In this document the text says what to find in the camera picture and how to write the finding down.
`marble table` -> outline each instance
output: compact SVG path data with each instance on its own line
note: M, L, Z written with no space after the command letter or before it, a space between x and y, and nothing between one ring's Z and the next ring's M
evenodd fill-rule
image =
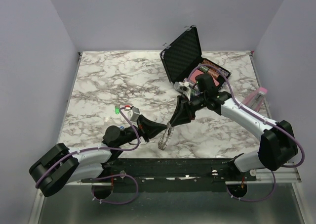
M203 57L232 72L229 79L240 101L258 88L249 52L203 52ZM128 127L116 105L134 105L148 119L166 124L176 107L176 92L159 58L159 51L84 52L76 77L60 142L68 147L92 146L102 141L110 125ZM267 115L264 106L260 113ZM258 149L259 141L237 123L206 108L190 124L177 126L168 147L142 142L128 158L234 157Z

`cable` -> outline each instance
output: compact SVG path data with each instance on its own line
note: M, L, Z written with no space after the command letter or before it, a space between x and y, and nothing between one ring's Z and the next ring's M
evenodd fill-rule
M230 195L231 198L236 199L236 200L241 201L241 202L255 203L255 202L264 201L264 200L270 198L270 197L272 196L272 194L273 194L273 193L275 192L275 190L276 190L276 182L277 182L277 181L276 181L276 176L275 176L275 174L273 173L273 171L271 171L271 173L272 173L272 176L273 176L273 188L272 188L271 192L270 192L266 197L264 197L264 198L253 199L253 200L252 200L252 199L237 198L237 197L235 197L235 196L233 196L233 195L231 194L231 192L229 191L229 189L228 189L227 186L226 186L226 191L228 192L228 194Z
M132 125L131 121L122 113L122 110L125 109L125 107L122 107L119 109L120 114L123 116L123 118L125 118L125 120L128 122L128 124L131 125L132 129L134 130L136 137L137 137L137 144L136 146L134 146L133 148L130 149L124 149L124 148L115 148L115 147L90 147L90 148L85 148L85 149L81 149L79 151L74 151L74 152L70 152L67 155L65 155L64 157L60 158L54 165L52 165L40 178L39 180L36 182L35 184L35 188L39 188L40 183L43 181L43 179L52 171L54 170L61 162L63 162L64 160L66 160L68 157L75 155L77 153L80 152L87 152L87 151L93 151L93 150L115 150L115 151L133 151L135 149L137 149L139 147L140 144L140 137L138 135L137 130L135 129L135 127Z
M126 174L125 174L125 175L118 174L118 175L106 176L106 177L101 177L101 178L95 178L94 180L102 180L102 179L109 179L109 178L113 178L113 177L122 177L122 176L124 176L124 177L129 177L130 179L132 179L132 180L134 181L134 183L135 183L135 185L136 185L136 192L135 192L135 195L134 195L133 198L131 198L131 199L128 200L128 201L124 201L124 202L112 202L112 201L107 201L107 200L103 200L103 199L98 199L98 198L96 198L95 195L94 195L94 189L92 189L92 191L91 191L92 196L93 196L92 201L93 201L93 200L97 200L97 201L100 202L100 204L101 204L101 203L109 203L109 204L115 204L115 205L124 205L124 204L128 204L128 203L131 203L131 202L135 201L135 199L138 198L138 196L139 196L139 195L138 195L138 194L139 194L139 193L138 193L139 187L138 187L137 180L136 180L133 176L126 175Z
M233 89L231 87L231 84L229 83L229 81L227 80L227 78L223 75L223 73L218 70L216 67L212 66L212 65L208 65L208 64L200 64L198 65L197 67L195 67L193 69L193 71L190 73L190 75L188 76L188 78L191 78L192 74L194 73L195 70L197 70L198 68L200 68L201 66L207 66L207 67L210 67L210 68L213 68L215 69L225 80L225 82L227 83L228 85L228 88L232 94L232 99L233 101L235 102L235 104L241 108L243 111L245 111L246 113L250 114L252 117L260 120L261 122L264 122L268 125L270 125L271 127L275 128L275 129L278 129L279 131L281 131L282 133L284 133L286 136L288 136L290 139L292 139L296 144L297 146L300 148L301 150L301 154L302 154L302 157L301 157L301 160L299 161L299 163L295 164L295 165L283 165L282 167L287 167L287 168L295 168L295 167L298 167L300 165L303 164L304 160L305 160L305 152L304 152L304 149L302 147L302 145L300 144L300 142L295 138L293 137L291 134L289 134L287 131L285 131L284 129L278 127L277 125L273 124L273 123L270 123L268 121L265 121L264 119L260 118L258 115L256 115L255 113L249 111L248 109L246 109L243 105L239 104L239 102L236 100L235 96L234 96L234 92L233 92Z

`robotic arm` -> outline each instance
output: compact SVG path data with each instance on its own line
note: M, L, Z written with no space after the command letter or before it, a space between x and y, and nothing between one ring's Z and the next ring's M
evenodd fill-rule
M251 113L255 116L249 115L236 104L236 99L234 100L231 94L225 91L218 92L212 77L208 74L197 76L196 81L199 90L203 93L193 97L191 101L183 95L178 96L175 112L169 122L170 126L175 127L190 123L195 119L196 111L207 107L219 115L232 119L250 131L260 140L260 147L259 151L240 154L233 159L224 159L218 164L216 159L206 159L207 162L212 160L211 163L207 163L205 159L198 159L200 160L197 161L199 163L190 166L190 169L195 169L191 171L191 176L206 179L212 177L214 175L213 168L218 167L217 170L222 172L216 170L219 176L213 176L212 182L217 181L216 178L219 177L224 183L230 180L240 180L244 173L252 169L267 168L275 171L298 153L295 142L269 125L278 126L294 136L292 127L287 121L283 120L278 123L254 111ZM129 167L130 170L138 168L139 170L143 164L144 167L148 167L150 164L151 169L155 170L157 163L155 159L143 159L142 161L139 161L141 159L118 159L123 152L119 147L137 138L135 130L139 137L148 142L149 139L168 129L168 126L148 120L140 115L139 110L135 107L126 107L126 109L130 110L131 121L135 122L137 126L131 124L133 127L130 126L123 130L117 126L109 126L103 136L102 143L93 148L67 148L63 143L57 144L31 166L29 173L45 196L55 194L68 182L117 173L120 167L125 167L125 169ZM175 162L174 159L169 159L168 164L165 164L168 168L163 171L158 168L153 173L149 173L147 170L144 170L143 173L135 170L134 173L137 173L140 178L150 175L159 178L182 177L183 172L181 173L180 170L186 167L188 173L189 168L185 166L185 162L180 164L181 159L177 160L179 162L175 164L172 163ZM176 167L173 172L170 171L171 166L167 166L171 163L173 164L172 168Z

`table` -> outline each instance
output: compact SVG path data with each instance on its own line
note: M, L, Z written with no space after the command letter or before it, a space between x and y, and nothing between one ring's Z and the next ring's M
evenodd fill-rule
M240 101L258 88L249 52L203 52L203 57L232 72L229 81ZM159 51L84 52L71 95L60 142L68 147L93 146L102 141L110 125L128 127L116 105L134 105L148 119L166 124L177 95L169 82ZM264 106L260 113L267 115ZM142 142L125 158L234 157L258 149L259 141L228 118L206 108L190 124L177 126L161 151L158 141Z

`gray floor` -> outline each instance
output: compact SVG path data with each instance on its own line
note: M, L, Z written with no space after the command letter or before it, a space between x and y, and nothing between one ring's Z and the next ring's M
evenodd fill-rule
M72 185L45 198L40 224L300 224L301 214L291 184L279 184L272 198L243 203L226 193L142 193L124 206L92 202L90 186ZM247 198L260 198L271 184L249 186ZM114 194L127 200L132 194Z

